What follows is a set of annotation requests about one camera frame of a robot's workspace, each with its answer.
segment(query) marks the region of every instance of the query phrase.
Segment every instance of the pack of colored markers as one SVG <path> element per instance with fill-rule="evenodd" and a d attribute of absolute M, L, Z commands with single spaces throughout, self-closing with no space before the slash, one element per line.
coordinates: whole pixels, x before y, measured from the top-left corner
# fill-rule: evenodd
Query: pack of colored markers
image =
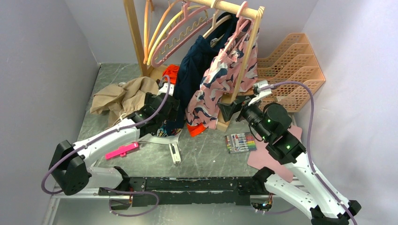
<path fill-rule="evenodd" d="M 229 153 L 247 152 L 256 150 L 254 137 L 250 132 L 225 136 L 225 143 Z"/>

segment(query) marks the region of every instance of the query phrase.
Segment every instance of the clothes rack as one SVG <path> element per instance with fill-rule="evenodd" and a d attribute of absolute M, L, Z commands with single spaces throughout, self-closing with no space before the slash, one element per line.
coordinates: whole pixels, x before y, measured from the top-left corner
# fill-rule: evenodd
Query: clothes rack
<path fill-rule="evenodd" d="M 259 7 L 258 10 L 244 7 L 242 8 L 241 5 L 237 5 L 234 3 L 230 3 L 227 1 L 223 0 L 190 0 L 190 2 L 197 3 L 203 6 L 208 6 L 214 9 L 218 9 L 221 11 L 226 11 L 230 12 L 233 14 L 237 14 L 238 12 L 240 13 L 241 16 L 252 19 L 254 21 L 254 26 L 252 33 L 250 35 L 249 39 L 249 46 L 253 46 L 254 40 L 256 37 L 256 32 L 258 31 L 260 27 L 260 22 L 262 19 L 262 16 L 264 14 L 264 7 Z M 123 0 L 124 3 L 124 8 L 126 10 L 126 16 L 127 16 L 127 21 L 129 23 L 130 27 L 130 32 L 131 32 L 131 37 L 134 43 L 134 48 L 136 51 L 136 56 L 138 60 L 138 65 L 141 70 L 141 75 L 142 76 L 148 76 L 152 79 L 161 79 L 163 71 L 166 69 L 167 66 L 161 65 L 158 68 L 153 68 L 152 66 L 147 66 L 144 64 L 144 48 L 142 44 L 142 39 L 141 39 L 141 34 L 139 31 L 139 26 L 138 26 L 138 19 L 137 19 L 137 13 L 134 5 L 134 0 Z M 244 58 L 243 58 L 243 66 L 241 67 L 239 71 L 239 75 L 237 78 L 235 90 L 232 94 L 225 94 L 223 95 L 221 101 L 224 103 L 231 103 L 236 99 L 236 96 L 238 95 L 239 92 L 239 85 L 242 81 L 242 77 L 245 72 L 245 67 L 249 59 L 250 51 L 252 48 L 247 48 Z M 226 131 L 229 125 L 229 121 L 225 122 L 224 119 L 222 118 L 221 113 L 218 115 L 218 122 L 217 122 L 217 129 Z"/>

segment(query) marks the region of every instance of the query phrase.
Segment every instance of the beige pants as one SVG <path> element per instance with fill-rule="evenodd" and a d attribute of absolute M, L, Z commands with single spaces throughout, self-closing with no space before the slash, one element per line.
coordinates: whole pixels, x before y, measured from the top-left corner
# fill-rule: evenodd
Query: beige pants
<path fill-rule="evenodd" d="M 149 77 L 139 77 L 119 87 L 111 84 L 94 94 L 91 114 L 101 114 L 109 110 L 108 126 L 114 126 L 120 120 L 144 106 L 145 94 L 158 93 L 158 84 Z"/>

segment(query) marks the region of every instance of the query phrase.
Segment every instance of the pink clip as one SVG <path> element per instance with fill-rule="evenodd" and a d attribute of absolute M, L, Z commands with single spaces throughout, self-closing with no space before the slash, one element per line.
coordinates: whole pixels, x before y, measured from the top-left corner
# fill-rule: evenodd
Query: pink clip
<path fill-rule="evenodd" d="M 135 142 L 133 144 L 129 144 L 127 146 L 122 145 L 117 150 L 106 154 L 105 155 L 105 159 L 108 160 L 108 159 L 113 158 L 115 156 L 122 156 L 122 157 L 126 156 L 128 151 L 131 151 L 131 150 L 136 149 L 136 148 L 138 148 L 138 143 L 137 142 Z"/>
<path fill-rule="evenodd" d="M 237 11 L 237 18 L 240 17 L 240 14 L 242 13 L 243 8 L 247 7 L 247 1 L 244 1 L 241 5 L 239 10 Z"/>

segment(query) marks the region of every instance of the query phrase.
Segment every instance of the clothes hanger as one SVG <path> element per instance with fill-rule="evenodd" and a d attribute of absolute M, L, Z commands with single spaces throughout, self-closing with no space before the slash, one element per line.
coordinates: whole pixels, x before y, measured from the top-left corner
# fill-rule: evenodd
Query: clothes hanger
<path fill-rule="evenodd" d="M 209 9 L 209 7 L 207 7 L 207 6 L 191 6 L 190 7 L 189 4 L 190 4 L 189 1 L 184 2 L 182 11 L 180 11 L 177 15 L 175 15 L 174 18 L 171 19 L 168 22 L 168 24 L 165 26 L 162 33 L 160 33 L 160 35 L 156 39 L 153 47 L 151 48 L 151 51 L 149 52 L 147 65 L 151 64 L 155 68 L 160 66 L 170 55 L 172 55 L 175 51 L 177 51 L 193 35 L 195 35 L 197 32 L 199 32 L 199 30 L 201 30 L 202 28 L 204 28 L 207 24 L 209 24 L 211 22 L 211 20 L 207 20 L 208 15 L 207 15 L 206 9 Z M 196 9 L 195 11 L 190 13 L 189 11 L 194 8 L 198 8 L 198 9 Z M 199 21 L 195 21 L 191 27 L 190 26 L 187 27 L 186 32 L 180 33 L 180 35 L 178 36 L 179 39 L 174 38 L 174 39 L 172 39 L 171 44 L 167 43 L 167 41 L 173 36 L 174 33 L 176 33 L 176 31 L 179 28 L 181 28 L 188 20 L 192 19 L 195 15 L 197 15 L 203 11 L 205 11 L 205 14 L 206 14 L 205 18 L 201 17 L 199 19 Z M 173 49 L 171 49 L 170 52 L 168 52 L 163 59 L 161 59 L 158 62 L 155 61 L 158 53 L 161 53 L 161 55 L 163 55 L 166 50 L 170 49 L 175 44 L 177 44 L 177 46 L 175 46 Z"/>
<path fill-rule="evenodd" d="M 213 14 L 213 19 L 212 19 L 212 26 L 209 30 L 206 31 L 206 33 L 203 35 L 204 38 L 207 38 L 209 36 L 209 34 L 211 34 L 217 27 L 219 27 L 221 24 L 223 24 L 225 21 L 231 19 L 231 15 L 228 16 L 224 16 L 223 18 L 221 18 L 219 21 L 217 21 L 217 14 L 220 10 L 216 10 L 215 13 Z"/>
<path fill-rule="evenodd" d="M 151 51 L 151 49 L 152 49 L 152 47 L 153 47 L 153 44 L 154 44 L 154 42 L 155 42 L 155 40 L 156 40 L 156 36 L 158 35 L 159 30 L 161 29 L 161 26 L 162 26 L 164 20 L 166 19 L 166 16 L 168 15 L 168 13 L 169 13 L 170 10 L 172 9 L 172 7 L 173 7 L 175 4 L 177 4 L 178 2 L 181 2 L 181 1 L 184 1 L 184 0 L 175 0 L 173 3 L 170 4 L 170 0 L 168 0 L 168 8 L 167 8 L 166 11 L 163 13 L 162 18 L 160 19 L 160 21 L 159 21 L 159 23 L 158 23 L 158 26 L 156 27 L 155 32 L 154 32 L 153 35 L 152 35 L 151 42 L 149 43 L 149 45 L 147 46 L 147 48 L 144 47 L 144 54 L 145 54 L 145 52 L 146 52 L 146 56 L 144 56 L 144 64 L 146 64 L 146 63 L 148 62 L 148 55 L 149 55 L 149 52 Z"/>
<path fill-rule="evenodd" d="M 149 11 L 149 6 L 151 6 L 151 17 L 148 22 L 148 11 Z M 146 58 L 148 58 L 148 41 L 149 41 L 149 31 L 151 28 L 151 21 L 152 21 L 152 14 L 153 14 L 154 8 L 153 8 L 153 3 L 152 0 L 146 0 L 145 4 L 145 15 L 144 15 L 144 61 Z"/>
<path fill-rule="evenodd" d="M 226 44 L 226 46 L 224 47 L 224 52 L 227 52 L 229 50 L 229 48 L 231 47 L 231 44 L 234 42 L 234 40 L 237 38 L 237 36 L 239 35 L 239 33 L 249 24 L 250 20 L 245 19 L 244 17 L 241 17 L 240 14 L 242 13 L 243 8 L 247 7 L 247 1 L 244 1 L 238 12 L 236 17 L 239 18 L 239 20 L 237 21 L 237 26 L 235 29 L 235 33 L 230 37 L 229 42 Z"/>

